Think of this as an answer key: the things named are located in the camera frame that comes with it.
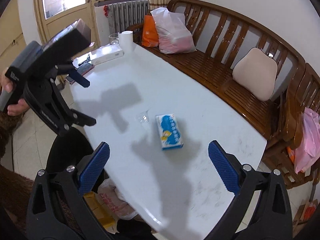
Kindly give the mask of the person's left hand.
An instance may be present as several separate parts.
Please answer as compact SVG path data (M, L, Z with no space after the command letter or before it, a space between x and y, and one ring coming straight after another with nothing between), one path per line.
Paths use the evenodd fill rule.
M1 75L1 86L2 86L2 90L6 91L7 93L10 93L13 90L13 83L12 81L6 77L6 72L7 72L8 68L5 68L5 70L3 70L2 75ZM26 112L29 109L28 104L26 103L26 101L21 98L18 103L16 103L15 105L9 105L7 107L7 114L9 116L18 116L23 114L24 112Z

